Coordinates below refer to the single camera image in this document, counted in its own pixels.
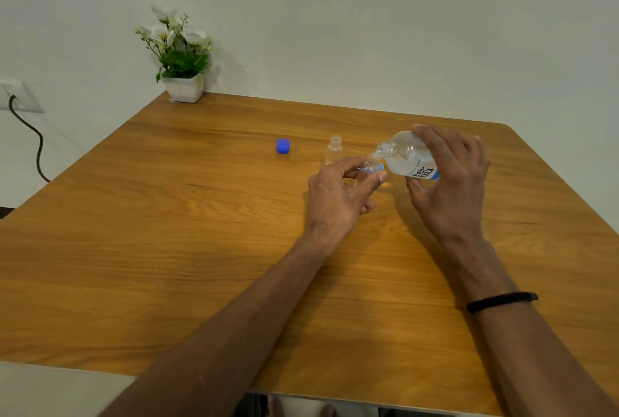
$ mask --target power cord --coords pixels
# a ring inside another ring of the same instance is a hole
[[[26,125],[26,127],[31,129],[34,133],[36,133],[39,136],[39,149],[36,152],[36,170],[38,171],[39,176],[41,176],[43,179],[49,182],[50,180],[46,178],[45,174],[43,174],[43,171],[41,171],[41,152],[43,151],[43,135],[41,134],[40,131],[34,128],[31,124],[26,122],[17,112],[15,112],[15,108],[13,108],[13,103],[15,102],[16,99],[17,99],[17,96],[15,94],[12,94],[11,97],[9,98],[9,110],[11,111],[11,114],[13,114],[22,124]]]

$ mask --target potted plant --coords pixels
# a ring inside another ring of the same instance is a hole
[[[172,100],[195,102],[204,89],[204,72],[209,67],[213,41],[201,30],[189,27],[189,16],[176,20],[176,10],[164,13],[151,7],[160,24],[150,29],[138,26],[135,33],[157,55],[161,67],[155,77],[163,81]]]

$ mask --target empty clear bottle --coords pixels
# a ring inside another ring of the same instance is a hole
[[[368,176],[376,171],[382,171],[384,166],[381,164],[381,158],[378,154],[372,153],[369,155],[357,171],[355,178],[355,187],[366,180]]]
[[[333,164],[336,161],[341,160],[343,155],[342,138],[337,135],[332,136],[329,141],[329,145],[327,146],[327,151],[324,155],[324,164]]]
[[[423,141],[412,131],[401,131],[388,143],[381,143],[375,153],[387,162],[394,174],[438,179],[437,164]]]

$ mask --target wall socket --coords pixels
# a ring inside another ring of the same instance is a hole
[[[12,78],[0,77],[0,110],[9,109],[9,98],[15,94],[13,108],[21,112],[36,112],[43,114],[44,110],[36,100],[35,95],[23,81]]]

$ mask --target white square pot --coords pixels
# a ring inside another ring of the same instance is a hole
[[[179,102],[195,102],[204,91],[204,73],[198,73],[193,78],[161,78],[172,100]]]

